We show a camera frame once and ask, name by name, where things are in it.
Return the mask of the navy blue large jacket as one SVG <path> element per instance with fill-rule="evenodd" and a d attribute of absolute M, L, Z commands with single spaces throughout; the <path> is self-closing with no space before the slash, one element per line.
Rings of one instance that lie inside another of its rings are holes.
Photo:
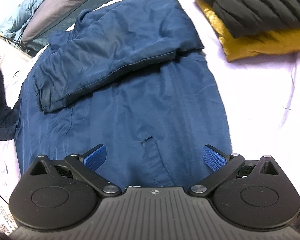
<path fill-rule="evenodd" d="M 51 35 L 14 107 L 0 72 L 0 140 L 21 172 L 98 144 L 98 174 L 124 188 L 188 188 L 211 173 L 205 145 L 231 153 L 225 109 L 203 44 L 178 0 L 124 0 L 83 10 Z"/>

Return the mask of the lavender bed sheet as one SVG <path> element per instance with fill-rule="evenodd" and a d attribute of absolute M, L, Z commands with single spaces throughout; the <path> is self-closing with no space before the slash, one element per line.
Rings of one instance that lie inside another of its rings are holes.
<path fill-rule="evenodd" d="M 221 96 L 230 161 L 188 188 L 121 188 L 85 152 L 39 154 L 21 172 L 14 140 L 0 140 L 0 239 L 300 239 L 300 52 L 230 63 L 196 0 L 178 2 Z M 8 107 L 48 45 L 0 64 Z"/>

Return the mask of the mustard yellow folded garment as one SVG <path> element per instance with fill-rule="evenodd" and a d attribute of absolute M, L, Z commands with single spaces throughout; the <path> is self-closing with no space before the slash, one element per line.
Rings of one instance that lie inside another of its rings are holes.
<path fill-rule="evenodd" d="M 234 38 L 225 24 L 203 0 L 196 0 L 199 8 L 216 33 L 227 61 L 257 55 L 283 55 L 300 51 L 300 29 L 282 29 Z"/>

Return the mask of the light blue puffer jacket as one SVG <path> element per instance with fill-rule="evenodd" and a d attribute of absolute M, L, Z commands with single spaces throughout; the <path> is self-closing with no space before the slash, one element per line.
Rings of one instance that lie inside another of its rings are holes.
<path fill-rule="evenodd" d="M 0 35 L 15 43 L 20 42 L 25 28 L 44 1 L 24 0 L 20 3 L 12 15 L 0 24 Z"/>

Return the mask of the grey purple pillow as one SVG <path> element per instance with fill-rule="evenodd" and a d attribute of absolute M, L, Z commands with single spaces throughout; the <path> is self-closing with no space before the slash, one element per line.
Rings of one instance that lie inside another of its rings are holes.
<path fill-rule="evenodd" d="M 44 0 L 25 28 L 21 41 L 29 42 L 55 20 L 86 0 Z"/>

